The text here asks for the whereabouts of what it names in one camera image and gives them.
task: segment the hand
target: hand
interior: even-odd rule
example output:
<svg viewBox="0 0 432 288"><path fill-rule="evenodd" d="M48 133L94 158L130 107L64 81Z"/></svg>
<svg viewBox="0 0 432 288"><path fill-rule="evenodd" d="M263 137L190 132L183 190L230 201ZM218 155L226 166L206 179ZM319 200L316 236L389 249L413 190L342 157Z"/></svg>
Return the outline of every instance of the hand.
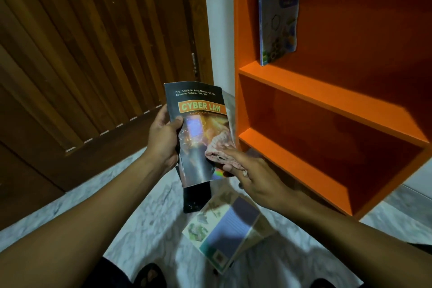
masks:
<svg viewBox="0 0 432 288"><path fill-rule="evenodd" d="M225 147L224 153L238 161L248 174L245 177L242 170L229 164L225 164L223 170L234 174L246 193L262 207L278 212L293 194L262 158L250 157L230 146Z"/></svg>
<svg viewBox="0 0 432 288"><path fill-rule="evenodd" d="M170 171L178 162L176 146L178 141L177 130L183 125L183 117L177 116L172 122L165 120L168 117L166 104L162 106L150 127L148 144L145 155L150 157L158 166L162 167L162 176Z"/></svg>

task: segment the person's right arm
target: person's right arm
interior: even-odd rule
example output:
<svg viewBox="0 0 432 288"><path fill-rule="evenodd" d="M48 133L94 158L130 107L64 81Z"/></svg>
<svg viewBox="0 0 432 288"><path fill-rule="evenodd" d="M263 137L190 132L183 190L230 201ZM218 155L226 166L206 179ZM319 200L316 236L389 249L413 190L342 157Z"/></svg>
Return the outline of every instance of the person's right arm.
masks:
<svg viewBox="0 0 432 288"><path fill-rule="evenodd" d="M430 287L432 256L416 247L329 209L284 185L267 163L227 148L248 172L231 165L245 191L262 207L272 209L308 232L372 287Z"/></svg>

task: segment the wall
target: wall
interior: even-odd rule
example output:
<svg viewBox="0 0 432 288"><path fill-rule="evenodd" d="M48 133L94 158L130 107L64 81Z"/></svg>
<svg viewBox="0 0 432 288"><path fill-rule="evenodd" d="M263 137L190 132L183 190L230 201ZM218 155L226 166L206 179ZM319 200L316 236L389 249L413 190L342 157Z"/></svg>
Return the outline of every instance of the wall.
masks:
<svg viewBox="0 0 432 288"><path fill-rule="evenodd" d="M214 84L234 96L234 0L206 1Z"/></svg>
<svg viewBox="0 0 432 288"><path fill-rule="evenodd" d="M432 159L419 168L404 185L432 199Z"/></svg>

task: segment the book spine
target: book spine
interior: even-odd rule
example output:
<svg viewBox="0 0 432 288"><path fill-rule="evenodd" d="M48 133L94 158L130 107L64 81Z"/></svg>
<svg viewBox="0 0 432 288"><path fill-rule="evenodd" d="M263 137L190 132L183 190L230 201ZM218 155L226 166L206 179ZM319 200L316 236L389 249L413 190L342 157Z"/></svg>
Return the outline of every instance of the book spine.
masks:
<svg viewBox="0 0 432 288"><path fill-rule="evenodd" d="M260 64L261 66L264 65L263 62L263 12L262 12L262 6L261 6L261 0L258 0L258 15L259 15L259 25L260 25Z"/></svg>

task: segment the person's left arm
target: person's left arm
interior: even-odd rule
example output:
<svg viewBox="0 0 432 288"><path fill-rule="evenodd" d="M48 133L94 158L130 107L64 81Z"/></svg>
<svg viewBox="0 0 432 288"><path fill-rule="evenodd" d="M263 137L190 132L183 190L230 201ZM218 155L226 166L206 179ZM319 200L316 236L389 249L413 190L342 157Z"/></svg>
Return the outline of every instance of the person's left arm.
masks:
<svg viewBox="0 0 432 288"><path fill-rule="evenodd" d="M182 118L165 124L166 105L150 128L148 146L110 183L0 253L4 287L79 287L126 220L178 161Z"/></svg>

